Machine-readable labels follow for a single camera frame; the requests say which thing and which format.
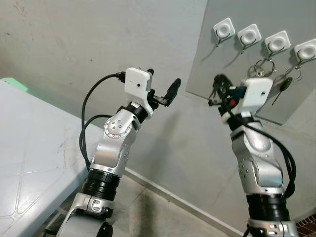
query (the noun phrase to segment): concrete wall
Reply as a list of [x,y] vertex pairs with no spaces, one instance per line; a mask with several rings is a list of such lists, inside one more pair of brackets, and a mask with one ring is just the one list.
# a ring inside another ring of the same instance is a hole
[[[77,116],[88,89],[106,74],[132,66],[152,67],[152,86],[161,95],[180,77],[183,85],[172,106],[159,107],[143,123],[128,167],[243,231],[247,203],[229,128],[222,125],[216,108],[184,92],[206,4],[205,0],[3,0],[0,77],[18,79],[36,96]],[[124,101],[123,84],[109,80],[91,96],[87,116],[114,113]],[[305,118],[312,116],[309,110],[303,113]],[[291,125],[295,127],[300,118]],[[315,138],[291,129],[268,126],[268,131],[297,160],[298,188],[288,204],[292,216],[300,215],[315,206]]]

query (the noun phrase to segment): gray wall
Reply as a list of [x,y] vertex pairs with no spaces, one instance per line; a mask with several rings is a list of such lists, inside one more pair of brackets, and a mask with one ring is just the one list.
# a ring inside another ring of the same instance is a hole
[[[236,34],[215,48],[217,38],[213,26],[230,17]],[[257,24],[262,40],[240,55],[242,45],[237,32],[250,24]],[[266,119],[284,124],[297,110],[305,98],[316,87],[316,60],[305,64],[301,71],[303,79],[293,84],[272,102],[279,92],[279,85],[284,80],[285,71],[297,64],[295,45],[316,37],[316,1],[315,0],[214,0],[205,12],[187,91],[208,98],[211,93],[214,76],[226,74],[236,85],[245,78],[255,77],[253,65],[268,52],[264,39],[281,30],[286,30],[291,47],[272,57],[277,72],[270,76],[275,80],[267,103],[258,113]],[[271,64],[263,65],[265,70],[271,70]],[[289,77],[297,77],[298,72],[292,72]]]
[[[40,98],[77,116],[88,89],[106,74],[153,67],[153,88],[161,95],[180,77],[183,85],[172,106],[158,108],[143,123],[128,167],[243,231],[247,203],[229,128],[216,108],[184,92],[206,3],[1,1],[0,77],[18,79]],[[123,84],[109,80],[91,96],[87,116],[114,113],[124,101]],[[315,105],[313,97],[310,104]],[[315,136],[297,125],[304,119],[315,121],[315,115],[306,107],[300,115],[290,125],[301,133],[267,126],[297,159],[297,192],[288,201],[292,216],[309,211],[316,199]],[[283,164],[278,150],[276,154]]]

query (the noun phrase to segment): robotic arm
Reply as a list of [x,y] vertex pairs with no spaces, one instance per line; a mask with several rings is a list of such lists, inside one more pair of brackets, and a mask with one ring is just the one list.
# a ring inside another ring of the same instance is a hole
[[[274,157],[273,141],[259,133],[262,125],[252,116],[264,105],[272,84],[271,79],[255,78],[236,87],[225,75],[217,75],[211,96],[218,93],[222,101],[210,96],[209,105],[221,105],[222,121],[232,131],[232,148],[249,205],[244,236],[250,232],[253,237],[298,237],[286,208],[282,169]],[[291,185],[294,192],[294,181]]]
[[159,104],[169,106],[181,84],[180,79],[164,97],[151,89],[154,71],[129,68],[120,80],[125,83],[127,106],[109,118],[103,138],[92,160],[88,177],[66,215],[57,237],[111,237],[113,228],[106,222],[114,209],[116,188],[128,161],[131,145],[145,119],[153,116]]

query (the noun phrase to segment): cable connector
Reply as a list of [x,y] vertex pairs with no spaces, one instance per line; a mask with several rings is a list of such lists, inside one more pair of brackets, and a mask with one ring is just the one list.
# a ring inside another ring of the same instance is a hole
[[115,74],[115,77],[117,77],[121,82],[125,83],[125,75],[126,72],[118,72]]

